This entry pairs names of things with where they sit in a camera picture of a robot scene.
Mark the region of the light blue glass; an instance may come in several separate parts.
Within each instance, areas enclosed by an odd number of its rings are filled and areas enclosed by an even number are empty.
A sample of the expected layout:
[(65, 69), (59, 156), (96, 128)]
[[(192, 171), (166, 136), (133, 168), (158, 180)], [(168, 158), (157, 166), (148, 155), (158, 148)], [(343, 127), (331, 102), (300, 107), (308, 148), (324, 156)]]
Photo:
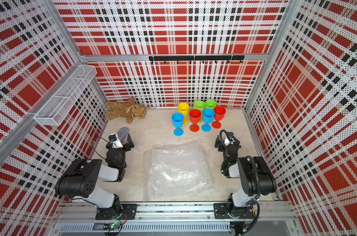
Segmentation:
[(211, 123), (214, 119), (215, 116), (215, 112), (212, 109), (205, 109), (203, 110), (203, 122), (204, 124), (202, 125), (202, 131), (203, 132), (210, 132), (212, 127), (211, 127)]

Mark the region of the red glass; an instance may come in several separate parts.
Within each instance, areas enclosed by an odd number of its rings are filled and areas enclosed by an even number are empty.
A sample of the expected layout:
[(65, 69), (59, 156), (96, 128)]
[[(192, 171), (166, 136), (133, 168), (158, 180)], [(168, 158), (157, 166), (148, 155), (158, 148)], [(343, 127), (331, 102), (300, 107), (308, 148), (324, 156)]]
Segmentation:
[(214, 122), (212, 123), (212, 127), (215, 129), (220, 129), (221, 128), (221, 123), (220, 121), (224, 118), (226, 114), (226, 109), (222, 106), (217, 106), (214, 108)]

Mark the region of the pink glass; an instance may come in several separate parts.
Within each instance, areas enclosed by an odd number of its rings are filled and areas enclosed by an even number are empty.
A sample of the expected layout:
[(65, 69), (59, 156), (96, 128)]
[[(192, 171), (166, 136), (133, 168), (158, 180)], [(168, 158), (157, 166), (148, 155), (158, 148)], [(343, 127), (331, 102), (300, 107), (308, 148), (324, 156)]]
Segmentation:
[(192, 123), (190, 125), (190, 130), (192, 132), (199, 131), (200, 128), (198, 126), (198, 123), (200, 122), (201, 117), (202, 117), (202, 112), (198, 109), (193, 109), (189, 112), (189, 119), (190, 119), (190, 122)]

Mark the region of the green wine glass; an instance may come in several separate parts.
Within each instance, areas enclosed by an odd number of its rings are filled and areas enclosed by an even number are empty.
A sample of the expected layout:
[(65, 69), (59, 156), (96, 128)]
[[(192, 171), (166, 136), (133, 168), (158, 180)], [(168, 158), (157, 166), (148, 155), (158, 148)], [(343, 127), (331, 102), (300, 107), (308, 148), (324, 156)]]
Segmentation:
[(193, 108), (199, 110), (201, 112), (201, 114), (203, 114), (205, 105), (206, 105), (205, 102), (197, 100), (193, 103)]
[(205, 109), (214, 110), (216, 106), (217, 106), (217, 102), (215, 100), (209, 99), (205, 102)]

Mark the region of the yellow glass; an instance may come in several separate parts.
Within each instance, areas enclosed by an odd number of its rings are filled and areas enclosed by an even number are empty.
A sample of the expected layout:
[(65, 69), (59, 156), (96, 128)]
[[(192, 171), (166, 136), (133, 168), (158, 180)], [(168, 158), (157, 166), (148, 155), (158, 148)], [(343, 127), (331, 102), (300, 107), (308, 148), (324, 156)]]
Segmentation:
[(184, 126), (188, 125), (188, 123), (189, 123), (188, 119), (186, 118), (189, 114), (189, 109), (190, 109), (190, 106), (187, 103), (180, 103), (177, 107), (178, 112), (183, 114), (183, 117), (184, 117), (183, 125)]

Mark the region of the bubble wrap sheet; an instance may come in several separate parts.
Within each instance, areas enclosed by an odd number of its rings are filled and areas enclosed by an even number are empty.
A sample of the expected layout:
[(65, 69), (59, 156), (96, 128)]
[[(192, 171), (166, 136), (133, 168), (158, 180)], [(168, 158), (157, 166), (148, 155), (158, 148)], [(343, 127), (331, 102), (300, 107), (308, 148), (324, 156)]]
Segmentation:
[(177, 198), (208, 200), (213, 181), (200, 140), (154, 145), (144, 152), (143, 201)]

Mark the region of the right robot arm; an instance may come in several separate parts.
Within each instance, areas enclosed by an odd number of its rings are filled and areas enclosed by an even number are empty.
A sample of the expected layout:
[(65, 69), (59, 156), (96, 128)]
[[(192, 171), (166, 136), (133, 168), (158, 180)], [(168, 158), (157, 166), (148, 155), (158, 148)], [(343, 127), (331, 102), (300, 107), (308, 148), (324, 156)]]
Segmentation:
[(262, 195), (274, 193), (276, 181), (261, 156), (239, 157), (240, 141), (232, 132), (221, 130), (215, 148), (223, 153), (221, 174), (228, 179), (240, 179), (241, 188), (231, 193), (225, 204), (214, 204), (216, 219), (256, 219), (258, 200)]

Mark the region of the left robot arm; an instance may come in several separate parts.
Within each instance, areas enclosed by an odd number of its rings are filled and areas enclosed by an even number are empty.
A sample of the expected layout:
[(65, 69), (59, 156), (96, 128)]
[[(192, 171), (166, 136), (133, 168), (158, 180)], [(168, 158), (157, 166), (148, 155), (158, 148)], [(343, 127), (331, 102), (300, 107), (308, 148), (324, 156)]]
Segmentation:
[(134, 147), (127, 127), (108, 137), (105, 162), (99, 159), (74, 160), (55, 185), (59, 196), (83, 200), (96, 206), (96, 220), (133, 220), (137, 205), (122, 204), (119, 196), (97, 185), (101, 180), (120, 183), (126, 170), (126, 152)]

